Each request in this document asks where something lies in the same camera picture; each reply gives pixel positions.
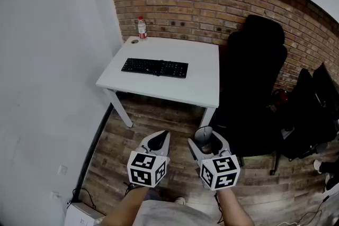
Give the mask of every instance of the bottle label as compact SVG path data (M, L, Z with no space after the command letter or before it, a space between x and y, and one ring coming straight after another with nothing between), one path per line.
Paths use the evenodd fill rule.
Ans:
M145 31L144 33L139 33L139 37L140 37L141 39L147 38L147 32Z

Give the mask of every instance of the wooden floor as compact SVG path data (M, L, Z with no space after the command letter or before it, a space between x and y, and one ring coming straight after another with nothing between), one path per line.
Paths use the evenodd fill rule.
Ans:
M133 127L126 127L113 110L83 184L92 194L97 209L107 214L123 198L126 190L123 182L129 182L127 161L142 138L156 131L169 130L171 163L157 187L160 195L168 201L184 196L188 206L209 214L217 222L220 212L213 192L203 188L187 144L187 138L198 128L203 108L131 94L121 94L121 102ZM338 151L339 141L335 140L321 155L292 162L282 157L275 176L269 175L273 156L244 158L245 166L233 191L256 226L296 222L305 212L316 210L323 199L319 195L324 191L325 175L314 170L314 159L335 161ZM81 198L90 203L86 194L81 193ZM323 203L322 210L318 225L330 214L339 214L339 193ZM306 224L311 215L306 216L301 225Z

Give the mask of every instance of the shoe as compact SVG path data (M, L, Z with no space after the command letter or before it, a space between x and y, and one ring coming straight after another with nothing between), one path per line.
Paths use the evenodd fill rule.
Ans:
M174 200L174 203L185 205L186 201L184 197L178 197Z
M322 174L321 172L320 172L320 166L322 165L322 162L321 161L319 161L319 160L314 160L314 162L313 162L313 167L314 167L314 169L316 170L316 171L318 171L319 172L319 174Z

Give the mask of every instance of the white desk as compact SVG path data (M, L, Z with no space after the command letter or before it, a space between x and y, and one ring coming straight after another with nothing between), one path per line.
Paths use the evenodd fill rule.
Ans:
M200 126L209 124L219 106L219 50L214 44L148 37L130 37L114 56L96 84L102 87L128 127L133 123L115 91L141 94L205 107ZM186 62L186 78L173 78L121 71L128 58Z

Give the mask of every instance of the person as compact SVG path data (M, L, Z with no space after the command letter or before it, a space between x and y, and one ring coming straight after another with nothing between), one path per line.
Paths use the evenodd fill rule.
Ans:
M332 189L332 187L339 183L339 159L336 162L321 162L319 160L314 160L313 166L320 174L326 173L326 191Z
M230 188L218 190L217 195L225 226L254 226ZM137 186L106 216L101 226L217 225L206 214L184 205L182 197L174 203L151 200L152 198L159 199L155 191Z

